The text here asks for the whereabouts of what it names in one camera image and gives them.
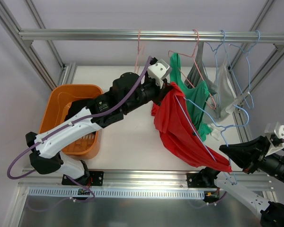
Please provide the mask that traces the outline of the red tank top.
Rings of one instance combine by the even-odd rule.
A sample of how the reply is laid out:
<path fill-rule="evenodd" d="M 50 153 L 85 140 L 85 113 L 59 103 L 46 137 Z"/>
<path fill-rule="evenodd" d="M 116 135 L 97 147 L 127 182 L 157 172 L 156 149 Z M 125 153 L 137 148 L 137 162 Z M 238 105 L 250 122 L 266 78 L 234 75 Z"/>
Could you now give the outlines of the red tank top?
<path fill-rule="evenodd" d="M 199 140 L 191 126 L 184 93 L 175 82 L 170 85 L 171 91 L 160 105 L 153 104 L 151 110 L 154 126 L 159 131 L 163 146 L 190 166 L 206 166 L 231 172 L 229 161 Z"/>

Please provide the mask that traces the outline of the green tank top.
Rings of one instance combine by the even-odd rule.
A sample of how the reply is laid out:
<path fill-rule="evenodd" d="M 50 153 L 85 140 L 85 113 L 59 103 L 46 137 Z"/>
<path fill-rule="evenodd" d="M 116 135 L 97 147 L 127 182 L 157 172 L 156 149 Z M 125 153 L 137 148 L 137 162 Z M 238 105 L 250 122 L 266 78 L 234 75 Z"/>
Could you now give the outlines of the green tank top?
<path fill-rule="evenodd" d="M 207 99 L 209 97 L 209 91 L 204 81 L 199 83 L 195 88 L 188 88 L 181 78 L 181 60 L 177 53 L 172 54 L 170 57 L 170 67 L 172 71 L 170 73 L 170 81 L 175 82 L 185 95 L 186 108 L 190 116 L 192 124 L 197 129 L 202 141 L 206 140 L 206 136 L 212 132 L 212 130 L 203 122 L 204 112 L 201 110 L 207 106 Z"/>

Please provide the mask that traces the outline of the pink wire hanger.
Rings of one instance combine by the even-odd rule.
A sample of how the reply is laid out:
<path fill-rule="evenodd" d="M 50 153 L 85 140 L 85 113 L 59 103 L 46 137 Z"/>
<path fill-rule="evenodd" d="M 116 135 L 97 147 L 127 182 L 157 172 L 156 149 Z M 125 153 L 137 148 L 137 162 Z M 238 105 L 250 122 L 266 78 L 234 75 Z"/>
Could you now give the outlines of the pink wire hanger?
<path fill-rule="evenodd" d="M 200 69 L 199 69 L 199 67 L 198 67 L 198 65 L 197 65 L 197 62 L 196 62 L 196 60 L 195 60 L 195 53 L 196 53 L 196 51 L 198 50 L 198 44 L 199 44 L 199 32 L 198 32 L 196 29 L 192 29 L 192 31 L 194 31 L 194 32 L 196 33 L 196 35 L 197 35 L 197 41 L 196 41 L 196 44 L 195 44 L 195 47 L 194 47 L 194 49 L 193 49 L 192 54 L 191 54 L 191 55 L 188 55 L 188 54 L 177 53 L 177 52 L 174 52 L 174 51 L 172 51 L 172 50 L 169 50 L 169 51 L 168 51 L 168 57 L 170 57 L 171 54 L 177 53 L 178 55 L 182 55 L 182 56 L 184 56 L 184 57 L 191 58 L 191 59 L 193 60 L 193 62 L 194 62 L 194 65 L 195 65 L 195 67 L 196 67 L 198 73 L 199 73 L 200 78 L 202 79 L 202 81 L 205 81 L 205 79 L 204 79 L 204 77 L 203 77 L 203 75 L 202 75 L 202 73 L 201 73 L 201 71 L 200 71 Z M 181 70 L 179 70 L 179 71 L 180 71 L 181 74 L 185 77 L 186 81 L 189 82 L 189 84 L 192 86 L 192 88 L 195 88 L 195 86 L 188 80 L 187 76 L 185 76 L 185 75 L 182 73 Z M 207 103 L 207 105 L 210 107 L 210 109 L 214 110 L 214 109 L 213 109 L 213 106 L 215 105 L 215 103 L 213 103 L 213 105 L 211 105 L 211 104 L 208 103 L 207 101 L 206 101 L 206 103 Z"/>
<path fill-rule="evenodd" d="M 140 37 L 141 37 L 141 30 L 138 30 L 138 38 L 137 38 L 137 56 L 136 56 L 136 61 L 135 61 L 135 66 L 134 66 L 134 72 L 138 73 L 140 66 L 138 65 L 139 62 L 139 56 L 140 56 L 140 51 L 142 51 L 142 55 L 144 53 L 145 46 L 140 45 Z"/>

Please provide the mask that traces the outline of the grey tank top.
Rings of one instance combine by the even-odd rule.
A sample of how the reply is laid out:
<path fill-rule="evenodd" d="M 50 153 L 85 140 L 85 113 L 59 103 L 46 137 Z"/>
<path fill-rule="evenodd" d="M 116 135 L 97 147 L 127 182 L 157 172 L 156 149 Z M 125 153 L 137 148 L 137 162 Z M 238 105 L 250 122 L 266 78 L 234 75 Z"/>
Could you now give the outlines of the grey tank top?
<path fill-rule="evenodd" d="M 203 64 L 203 49 L 204 49 L 204 43 L 199 42 L 197 44 L 197 51 L 195 56 L 195 62 L 193 63 L 192 68 L 190 69 L 187 79 L 185 80 L 185 85 L 188 88 L 196 87 L 199 83 L 204 81 L 207 85 L 208 91 L 210 92 L 210 96 L 208 99 L 209 106 L 207 111 L 212 117 L 218 116 L 219 111 L 221 110 L 218 106 L 218 101 L 213 101 L 214 96 L 218 92 L 217 85 L 212 82 L 208 76 L 206 75 L 205 67 Z"/>

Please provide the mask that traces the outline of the black tank top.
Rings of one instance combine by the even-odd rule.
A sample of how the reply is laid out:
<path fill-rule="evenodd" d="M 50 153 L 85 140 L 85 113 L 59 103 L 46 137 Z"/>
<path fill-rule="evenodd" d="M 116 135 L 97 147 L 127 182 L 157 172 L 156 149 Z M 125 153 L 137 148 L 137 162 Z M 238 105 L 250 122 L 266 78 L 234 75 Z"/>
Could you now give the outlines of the black tank top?
<path fill-rule="evenodd" d="M 77 100 L 77 101 L 72 102 L 64 120 L 67 121 L 70 118 L 72 118 L 73 116 L 75 116 L 78 112 L 80 112 L 82 110 L 82 108 L 91 104 L 93 102 L 93 100 L 94 99 L 92 99 L 92 98 L 87 98 L 87 99 L 81 99 L 81 100 Z"/>

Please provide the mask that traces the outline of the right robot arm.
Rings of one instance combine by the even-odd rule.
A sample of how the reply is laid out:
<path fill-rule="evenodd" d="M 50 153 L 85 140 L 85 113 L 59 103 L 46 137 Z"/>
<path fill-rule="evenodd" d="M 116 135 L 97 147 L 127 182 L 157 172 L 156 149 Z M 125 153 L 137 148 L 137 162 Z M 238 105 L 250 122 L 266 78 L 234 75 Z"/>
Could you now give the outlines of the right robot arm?
<path fill-rule="evenodd" d="M 270 146 L 280 145 L 284 140 L 273 136 L 263 136 L 240 144 L 221 145 L 219 150 L 226 154 L 242 171 L 251 174 L 261 170 L 284 183 L 284 156 L 268 154 Z M 221 171 L 206 167 L 193 180 L 201 181 L 207 188 L 218 187 L 225 190 L 245 205 L 260 220 L 263 227 L 284 227 L 284 205 L 265 199 L 239 183 L 231 183 L 230 177 Z"/>

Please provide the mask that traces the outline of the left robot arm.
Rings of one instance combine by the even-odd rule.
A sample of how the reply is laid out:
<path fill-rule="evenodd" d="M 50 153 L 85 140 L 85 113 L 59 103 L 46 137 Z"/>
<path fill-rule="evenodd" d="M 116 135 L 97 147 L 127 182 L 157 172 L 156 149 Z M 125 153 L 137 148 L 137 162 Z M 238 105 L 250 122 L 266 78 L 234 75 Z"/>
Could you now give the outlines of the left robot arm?
<path fill-rule="evenodd" d="M 113 81 L 110 89 L 93 99 L 55 128 L 36 134 L 26 134 L 31 166 L 41 175 L 59 172 L 72 178 L 78 185 L 87 185 L 89 169 L 83 160 L 75 160 L 62 149 L 81 137 L 95 133 L 113 123 L 123 120 L 131 111 L 150 101 L 159 103 L 172 89 L 166 79 L 167 73 L 157 76 L 148 70 L 144 76 L 127 72 Z"/>

